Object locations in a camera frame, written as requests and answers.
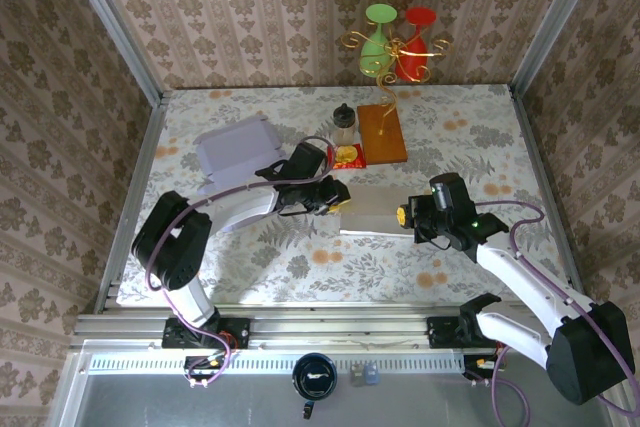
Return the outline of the lavender paper box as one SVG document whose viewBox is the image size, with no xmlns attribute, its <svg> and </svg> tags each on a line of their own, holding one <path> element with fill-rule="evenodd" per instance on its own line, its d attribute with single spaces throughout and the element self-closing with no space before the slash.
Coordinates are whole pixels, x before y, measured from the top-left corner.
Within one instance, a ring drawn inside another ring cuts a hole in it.
<svg viewBox="0 0 640 427">
<path fill-rule="evenodd" d="M 194 200 L 261 182 L 263 179 L 256 172 L 285 156 L 275 128 L 264 115 L 255 115 L 204 133 L 196 138 L 194 145 L 206 179 Z M 271 214 L 276 198 L 272 187 L 244 189 L 215 200 L 198 211 L 209 216 L 210 234 L 215 236 Z"/>
</svg>

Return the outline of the black power connector box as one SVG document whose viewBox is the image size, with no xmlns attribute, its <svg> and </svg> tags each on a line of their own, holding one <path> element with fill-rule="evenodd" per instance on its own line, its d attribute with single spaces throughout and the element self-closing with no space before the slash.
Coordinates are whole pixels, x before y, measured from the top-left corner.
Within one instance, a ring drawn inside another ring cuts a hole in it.
<svg viewBox="0 0 640 427">
<path fill-rule="evenodd" d="M 186 356 L 184 360 L 184 376 L 191 385 L 208 385 L 225 365 L 224 354 L 209 356 Z"/>
<path fill-rule="evenodd" d="M 463 376 L 471 381 L 490 381 L 494 376 L 497 360 L 497 355 L 464 354 Z"/>
</svg>

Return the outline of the red snack packet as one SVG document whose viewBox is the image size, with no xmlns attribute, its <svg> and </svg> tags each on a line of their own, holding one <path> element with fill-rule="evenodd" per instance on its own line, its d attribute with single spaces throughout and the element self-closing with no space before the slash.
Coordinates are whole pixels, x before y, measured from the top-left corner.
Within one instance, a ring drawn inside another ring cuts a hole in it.
<svg viewBox="0 0 640 427">
<path fill-rule="evenodd" d="M 360 144 L 328 147 L 327 157 L 334 170 L 364 169 L 367 166 Z"/>
</svg>

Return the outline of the glass jar black lid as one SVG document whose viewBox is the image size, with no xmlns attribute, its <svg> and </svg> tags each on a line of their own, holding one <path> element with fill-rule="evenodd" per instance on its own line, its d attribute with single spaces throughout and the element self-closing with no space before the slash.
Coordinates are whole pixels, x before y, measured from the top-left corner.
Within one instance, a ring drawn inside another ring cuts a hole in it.
<svg viewBox="0 0 640 427">
<path fill-rule="evenodd" d="M 336 108 L 332 114 L 333 142 L 336 146 L 348 146 L 354 143 L 356 132 L 356 112 L 346 103 Z"/>
</svg>

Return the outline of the brown wooden base board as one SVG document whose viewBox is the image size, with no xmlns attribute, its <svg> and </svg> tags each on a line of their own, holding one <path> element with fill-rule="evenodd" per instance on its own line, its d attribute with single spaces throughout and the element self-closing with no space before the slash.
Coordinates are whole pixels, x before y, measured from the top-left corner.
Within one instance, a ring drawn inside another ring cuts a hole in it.
<svg viewBox="0 0 640 427">
<path fill-rule="evenodd" d="M 408 160 L 397 109 L 371 104 L 357 107 L 359 133 L 368 165 L 403 163 Z"/>
</svg>

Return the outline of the floral tablecloth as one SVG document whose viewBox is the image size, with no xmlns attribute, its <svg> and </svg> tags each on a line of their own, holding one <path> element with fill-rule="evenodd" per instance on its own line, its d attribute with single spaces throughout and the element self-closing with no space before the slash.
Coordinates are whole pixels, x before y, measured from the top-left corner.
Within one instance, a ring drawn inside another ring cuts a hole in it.
<svg viewBox="0 0 640 427">
<path fill-rule="evenodd" d="M 527 259 L 557 275 L 564 269 L 543 207 L 510 94 L 504 85 L 400 86 L 399 118 L 408 160 L 342 170 L 346 183 L 403 187 L 424 193 L 432 177 L 455 172 L 471 198 L 518 228 Z M 147 181 L 141 215 L 159 196 L 193 195 L 205 182 L 194 141 L 210 130 L 264 115 L 286 150 L 305 136 L 328 138 L 333 111 L 371 104 L 376 88 L 307 87 L 184 90 L 172 94 Z M 412 238 L 340 233 L 335 215 L 271 216 L 215 235 L 199 273 L 217 303 L 464 303 L 511 291 L 455 250 Z"/>
</svg>

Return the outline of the green plastic goblet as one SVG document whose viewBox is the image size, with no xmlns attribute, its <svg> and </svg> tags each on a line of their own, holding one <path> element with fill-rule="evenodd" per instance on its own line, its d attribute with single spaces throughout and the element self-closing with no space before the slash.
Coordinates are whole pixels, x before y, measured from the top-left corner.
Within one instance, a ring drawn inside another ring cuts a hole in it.
<svg viewBox="0 0 640 427">
<path fill-rule="evenodd" d="M 385 48 L 388 38 L 383 33 L 383 27 L 397 18 L 397 11 L 391 5 L 378 3 L 370 5 L 365 15 L 375 30 L 368 35 L 362 47 L 359 66 L 365 76 L 375 78 L 389 68 L 391 55 Z"/>
</svg>

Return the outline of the red plastic goblet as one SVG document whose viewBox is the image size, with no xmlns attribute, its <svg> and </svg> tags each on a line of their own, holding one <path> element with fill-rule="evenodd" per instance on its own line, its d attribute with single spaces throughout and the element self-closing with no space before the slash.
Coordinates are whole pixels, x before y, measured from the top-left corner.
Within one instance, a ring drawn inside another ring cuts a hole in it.
<svg viewBox="0 0 640 427">
<path fill-rule="evenodd" d="M 399 79 L 407 82 L 421 82 L 426 79 L 428 50 L 422 34 L 436 18 L 436 13 L 426 7 L 412 7 L 406 11 L 406 20 L 414 26 L 414 33 L 404 42 L 396 60 L 395 74 Z"/>
</svg>

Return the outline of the grey metal shelf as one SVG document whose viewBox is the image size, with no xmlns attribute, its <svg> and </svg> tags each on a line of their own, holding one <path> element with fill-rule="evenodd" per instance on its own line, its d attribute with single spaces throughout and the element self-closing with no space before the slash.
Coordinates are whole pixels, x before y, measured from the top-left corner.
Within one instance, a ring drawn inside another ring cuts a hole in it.
<svg viewBox="0 0 640 427">
<path fill-rule="evenodd" d="M 350 371 L 319 401 L 310 420 L 287 374 L 230 374 L 208 386 L 184 376 L 90 375 L 100 353 L 178 351 L 71 348 L 46 427 L 636 427 L 599 402 L 576 407 L 563 400 L 543 372 L 511 355 L 492 390 L 458 374 L 380 374 L 377 385 L 353 387 Z"/>
</svg>

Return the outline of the black round cup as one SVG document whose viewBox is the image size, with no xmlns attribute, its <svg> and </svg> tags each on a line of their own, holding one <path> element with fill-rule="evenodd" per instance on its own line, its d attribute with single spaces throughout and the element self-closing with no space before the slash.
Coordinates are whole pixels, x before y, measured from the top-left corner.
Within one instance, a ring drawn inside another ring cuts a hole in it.
<svg viewBox="0 0 640 427">
<path fill-rule="evenodd" d="M 338 374 L 334 362 L 321 353 L 303 355 L 292 371 L 294 389 L 309 401 L 319 401 L 331 395 L 337 381 Z"/>
</svg>

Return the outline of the aluminium table side rail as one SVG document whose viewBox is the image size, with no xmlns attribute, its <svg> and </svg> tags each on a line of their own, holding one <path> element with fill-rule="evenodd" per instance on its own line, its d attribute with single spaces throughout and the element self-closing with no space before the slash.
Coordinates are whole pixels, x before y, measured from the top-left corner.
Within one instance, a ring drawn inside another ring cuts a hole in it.
<svg viewBox="0 0 640 427">
<path fill-rule="evenodd" d="M 517 94 L 515 89 L 508 85 L 507 90 L 514 105 L 514 111 L 519 122 L 525 145 L 527 147 L 534 175 L 540 190 L 541 199 L 543 201 L 545 212 L 547 218 L 549 219 L 549 224 L 556 241 L 565 275 L 569 281 L 569 284 L 578 292 L 584 294 L 584 285 L 570 247 L 567 233 L 562 223 L 560 211 L 556 204 L 551 184 L 547 176 L 547 171 L 545 169 L 545 164 L 538 149 L 526 109 L 521 97 Z"/>
<path fill-rule="evenodd" d="M 96 297 L 93 309 L 94 315 L 103 314 L 107 310 L 110 289 L 118 284 L 126 267 L 131 244 L 135 236 L 137 219 L 171 96 L 172 91 L 163 93 L 159 103 L 151 111 Z"/>
</svg>

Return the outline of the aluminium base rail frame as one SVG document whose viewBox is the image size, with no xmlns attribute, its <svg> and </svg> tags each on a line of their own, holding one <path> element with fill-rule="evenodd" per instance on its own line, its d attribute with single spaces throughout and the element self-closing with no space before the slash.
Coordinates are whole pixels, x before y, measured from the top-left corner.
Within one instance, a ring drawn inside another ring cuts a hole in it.
<svg viewBox="0 0 640 427">
<path fill-rule="evenodd" d="M 223 318 L 248 318 L 252 350 L 302 352 L 412 352 L 429 347 L 427 319 L 456 316 L 450 305 L 371 303 L 221 304 Z M 104 309 L 81 315 L 71 347 L 96 349 L 158 348 L 168 307 Z"/>
</svg>

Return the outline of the aluminium frame post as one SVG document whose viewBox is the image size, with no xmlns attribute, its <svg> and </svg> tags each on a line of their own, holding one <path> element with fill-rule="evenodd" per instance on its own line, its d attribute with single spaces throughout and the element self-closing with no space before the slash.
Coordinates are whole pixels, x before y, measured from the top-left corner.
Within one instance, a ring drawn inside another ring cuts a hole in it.
<svg viewBox="0 0 640 427">
<path fill-rule="evenodd" d="M 104 25 L 116 49 L 131 71 L 150 106 L 155 109 L 162 101 L 163 90 L 156 82 L 142 51 L 138 48 L 114 0 L 89 0 Z"/>
<path fill-rule="evenodd" d="M 566 25 L 579 0 L 553 0 L 520 64 L 510 89 L 522 97 Z"/>
</svg>

